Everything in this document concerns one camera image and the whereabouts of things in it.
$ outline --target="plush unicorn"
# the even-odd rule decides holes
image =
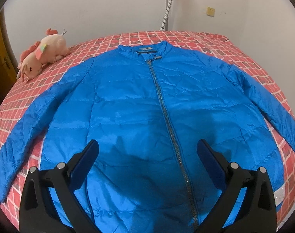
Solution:
[[[70,54],[66,47],[66,40],[63,35],[58,35],[58,31],[48,29],[46,37],[41,41],[37,41],[28,50],[20,55],[20,63],[18,65],[19,72],[17,79],[26,75],[29,79],[33,79],[42,72],[42,66],[47,63],[55,63],[63,57]]]

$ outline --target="red checkered bedspread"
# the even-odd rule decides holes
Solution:
[[[73,46],[70,48],[70,55],[46,67],[37,78],[27,82],[22,82],[19,79],[0,106],[0,148],[32,101],[52,84],[59,81],[70,67],[90,57],[112,50],[118,45],[149,45],[162,40],[166,40],[177,47],[199,50],[208,55],[223,59],[227,63],[234,63],[268,89],[282,103],[285,109],[292,114],[284,94],[267,72],[235,47],[225,36],[202,32],[178,31],[127,33],[90,40]],[[279,224],[295,201],[295,152],[269,123],[267,125],[278,145],[285,168],[285,199],[281,210],[277,213]],[[35,139],[28,160],[13,182],[7,201],[1,204],[3,212],[16,228],[18,228],[21,192],[26,174],[31,166],[40,165],[44,136],[45,134],[43,133]]]

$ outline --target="electrical outlet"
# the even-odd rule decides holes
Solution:
[[[210,8],[210,7],[207,8],[207,15],[208,16],[214,17],[214,13],[215,13],[214,8]]]

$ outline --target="plush toy mane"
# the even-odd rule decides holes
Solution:
[[[52,30],[51,28],[46,30],[46,35],[53,35],[53,34],[58,34],[58,31]]]
[[[32,53],[33,51],[35,51],[35,49],[39,46],[40,43],[41,43],[41,41],[37,41],[32,46],[30,46],[28,50],[23,51],[22,54],[20,54],[20,63],[22,63],[24,61],[24,59],[30,53]]]

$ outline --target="screw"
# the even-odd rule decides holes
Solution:
[[[236,162],[232,162],[230,164],[230,167],[233,168],[233,169],[238,169],[239,165]]]
[[[29,172],[34,173],[35,171],[36,171],[36,167],[35,166],[30,167]]]
[[[64,162],[60,162],[60,163],[57,165],[57,168],[58,168],[58,169],[63,169],[63,168],[65,168],[65,166],[66,166],[66,163],[64,163]]]
[[[261,173],[266,173],[266,168],[263,167],[263,166],[261,166],[261,167],[260,167],[260,172],[261,172]]]

